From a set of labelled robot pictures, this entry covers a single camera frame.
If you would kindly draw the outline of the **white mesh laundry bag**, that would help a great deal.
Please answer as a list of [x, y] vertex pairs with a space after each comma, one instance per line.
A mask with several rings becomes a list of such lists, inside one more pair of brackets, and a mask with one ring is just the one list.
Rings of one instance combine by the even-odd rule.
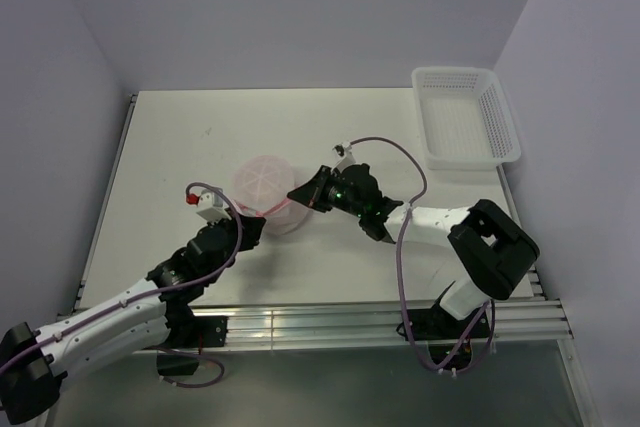
[[262, 155], [236, 170], [232, 200], [243, 215], [264, 218], [266, 233], [284, 235], [298, 228], [308, 212], [287, 197], [295, 187], [294, 171], [286, 160]]

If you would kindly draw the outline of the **pink bra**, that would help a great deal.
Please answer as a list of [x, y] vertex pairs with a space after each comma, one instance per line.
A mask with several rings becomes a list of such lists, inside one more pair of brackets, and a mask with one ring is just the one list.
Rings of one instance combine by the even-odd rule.
[[291, 169], [281, 162], [248, 163], [238, 172], [235, 193], [245, 205], [267, 209], [283, 201], [294, 183]]

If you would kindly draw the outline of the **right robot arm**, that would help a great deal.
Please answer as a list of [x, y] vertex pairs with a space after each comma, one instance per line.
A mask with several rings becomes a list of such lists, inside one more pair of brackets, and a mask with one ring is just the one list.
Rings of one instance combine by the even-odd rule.
[[338, 209], [358, 218], [371, 239], [449, 248], [464, 274], [447, 287], [433, 312], [435, 330], [452, 337], [472, 311], [490, 300], [505, 301], [539, 258], [536, 242], [495, 202], [469, 207], [412, 207], [383, 195], [367, 164], [342, 170], [322, 166], [287, 198], [316, 212]]

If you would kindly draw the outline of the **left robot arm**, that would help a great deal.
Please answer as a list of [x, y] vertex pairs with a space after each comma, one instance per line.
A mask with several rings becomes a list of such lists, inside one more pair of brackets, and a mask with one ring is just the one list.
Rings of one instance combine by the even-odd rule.
[[191, 341], [191, 302], [255, 248], [266, 221], [239, 216], [209, 223], [134, 285], [54, 324], [22, 322], [1, 339], [1, 409], [12, 425], [53, 407], [71, 381], [135, 351]]

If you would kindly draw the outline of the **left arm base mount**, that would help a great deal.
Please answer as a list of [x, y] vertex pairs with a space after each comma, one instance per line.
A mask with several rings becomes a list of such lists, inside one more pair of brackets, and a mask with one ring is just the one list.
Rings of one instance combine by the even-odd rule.
[[171, 353], [159, 351], [156, 357], [156, 370], [160, 376], [168, 378], [190, 377], [198, 367], [204, 366], [204, 360], [177, 354], [177, 351], [203, 355], [208, 348], [220, 348], [225, 345], [228, 327], [227, 316], [196, 316], [187, 327], [185, 334], [162, 344]]

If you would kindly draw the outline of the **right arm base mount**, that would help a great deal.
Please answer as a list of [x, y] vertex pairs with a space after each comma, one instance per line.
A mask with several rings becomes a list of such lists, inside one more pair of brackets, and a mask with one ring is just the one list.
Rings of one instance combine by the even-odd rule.
[[495, 309], [491, 304], [475, 309], [463, 320], [456, 320], [439, 306], [409, 309], [408, 321], [419, 361], [427, 361], [430, 371], [448, 373], [453, 378], [477, 366], [493, 347]]

